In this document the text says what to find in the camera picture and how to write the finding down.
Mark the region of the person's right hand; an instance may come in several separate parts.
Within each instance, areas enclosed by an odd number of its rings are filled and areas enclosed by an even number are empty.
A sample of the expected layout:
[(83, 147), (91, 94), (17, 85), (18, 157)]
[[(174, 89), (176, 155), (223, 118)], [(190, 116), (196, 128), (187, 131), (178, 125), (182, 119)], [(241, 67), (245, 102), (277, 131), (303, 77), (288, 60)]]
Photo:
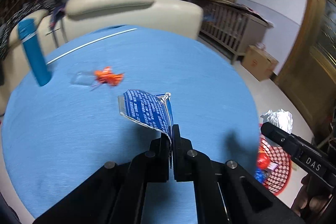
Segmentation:
[(299, 190), (294, 202), (291, 206), (291, 210), (295, 212), (299, 217), (301, 216), (301, 210), (305, 208), (307, 205), (309, 209), (314, 212), (318, 213), (324, 205), (327, 203), (327, 200), (322, 199), (321, 197), (313, 197), (310, 199), (307, 195), (307, 186), (309, 184), (310, 175), (307, 174), (305, 177), (302, 178), (301, 184), (302, 187)]

